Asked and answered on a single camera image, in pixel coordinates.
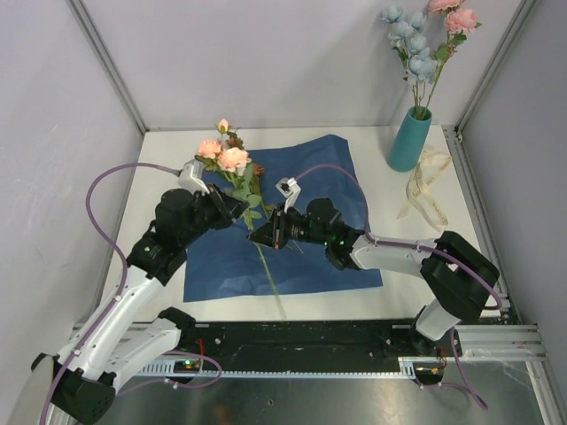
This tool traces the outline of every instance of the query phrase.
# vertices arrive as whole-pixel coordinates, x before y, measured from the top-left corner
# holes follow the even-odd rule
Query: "red wire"
[[[201,338],[199,338],[197,340],[197,343],[198,343],[198,346],[201,350],[201,356],[204,356],[205,355],[205,345],[203,344],[203,340]]]

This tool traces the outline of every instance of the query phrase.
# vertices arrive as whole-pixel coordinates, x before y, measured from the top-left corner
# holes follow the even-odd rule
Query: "blue cloth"
[[[280,179],[296,176],[311,166],[334,164],[355,175],[348,143],[335,135],[290,148],[250,151],[250,155],[255,163],[265,168],[260,183],[266,205],[284,201],[276,189]],[[204,180],[222,188],[229,187],[217,174],[208,174]],[[295,204],[300,212],[305,213],[311,200],[328,197],[343,213],[346,224],[354,228],[364,227],[361,194],[339,171],[318,169],[303,178],[300,186],[301,194]],[[264,218],[255,220],[254,226],[258,228],[264,222]],[[188,248],[183,302],[273,294],[256,246],[245,239],[247,234],[244,221],[239,220],[230,228],[208,231]],[[289,242],[289,245],[293,251],[262,247],[282,295],[382,286],[377,270],[337,270],[325,258],[321,245],[299,243],[304,253],[294,243]]]

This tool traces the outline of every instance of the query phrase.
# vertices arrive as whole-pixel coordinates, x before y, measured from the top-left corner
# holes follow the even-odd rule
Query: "white tabletop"
[[[412,210],[404,220],[396,220],[406,200],[409,173],[397,173],[385,162],[384,152],[396,134],[396,127],[315,127],[240,130],[247,149],[281,148],[308,142],[324,135],[338,135],[349,143],[354,170],[369,202],[372,233],[380,236],[425,239],[439,236],[425,219]],[[144,139],[140,162],[181,168],[193,157],[201,141],[215,137],[210,131],[150,132]],[[449,153],[440,126],[432,126],[426,144]],[[171,174],[140,168],[132,188],[118,235],[118,245],[128,255],[154,218],[161,194],[176,187]],[[449,218],[454,230],[478,247],[456,172],[450,166],[435,183],[432,193]],[[281,296],[289,320],[346,320],[413,318],[433,300],[424,280],[383,270],[384,286],[361,290],[342,290],[317,294]],[[105,283],[105,295],[120,279],[120,261],[113,256]],[[175,306],[198,321],[278,321],[273,296],[243,296],[209,301],[183,302],[185,267],[175,273],[160,297],[152,300],[136,321],[153,321],[159,312]],[[483,315],[498,312],[485,311]]]

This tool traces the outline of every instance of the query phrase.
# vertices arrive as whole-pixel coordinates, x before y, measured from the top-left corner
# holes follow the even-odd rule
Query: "blue vase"
[[[425,113],[426,120],[416,120],[415,114],[415,107],[409,108],[386,159],[392,169],[402,173],[416,167],[431,126],[429,109]]]

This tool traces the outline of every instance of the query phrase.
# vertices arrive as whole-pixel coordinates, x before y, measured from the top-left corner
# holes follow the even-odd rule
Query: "gray wall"
[[[567,398],[567,2],[540,2],[466,146],[518,307],[538,322]]]
[[[92,302],[107,247],[84,196],[141,136],[63,0],[0,2],[0,423],[39,352],[55,352]],[[95,195],[113,230],[128,174]]]
[[[388,4],[413,12],[427,0],[84,3],[156,129],[210,128],[220,117],[260,128],[400,124],[411,94],[377,17]],[[443,71],[435,122],[456,122],[519,3],[467,0],[484,25]],[[430,25],[437,46],[441,17]]]

